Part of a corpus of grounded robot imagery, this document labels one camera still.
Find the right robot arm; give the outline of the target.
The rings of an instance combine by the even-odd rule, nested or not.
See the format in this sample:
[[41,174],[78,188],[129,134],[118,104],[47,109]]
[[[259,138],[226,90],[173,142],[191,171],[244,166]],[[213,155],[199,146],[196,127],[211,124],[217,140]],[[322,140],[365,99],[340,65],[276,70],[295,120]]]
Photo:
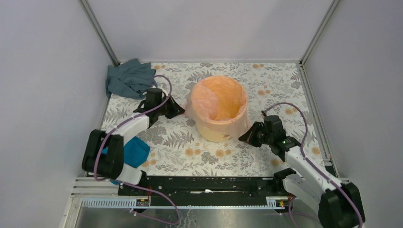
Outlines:
[[280,196],[290,193],[303,201],[317,213],[322,227],[363,226],[365,214],[359,189],[316,166],[304,154],[302,144],[286,134],[277,115],[255,122],[239,141],[254,147],[268,145],[289,166],[273,175],[273,191]]

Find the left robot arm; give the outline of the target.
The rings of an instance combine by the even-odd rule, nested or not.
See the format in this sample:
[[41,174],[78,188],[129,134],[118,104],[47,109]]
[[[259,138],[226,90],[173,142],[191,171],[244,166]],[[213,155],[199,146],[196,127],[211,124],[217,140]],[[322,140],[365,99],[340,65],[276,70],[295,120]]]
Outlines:
[[160,116],[172,119],[184,114],[185,110],[172,96],[160,88],[150,88],[132,116],[110,131],[93,130],[88,138],[81,167],[83,170],[128,183],[135,195],[147,191],[146,174],[124,162],[124,146],[140,132],[150,128]]

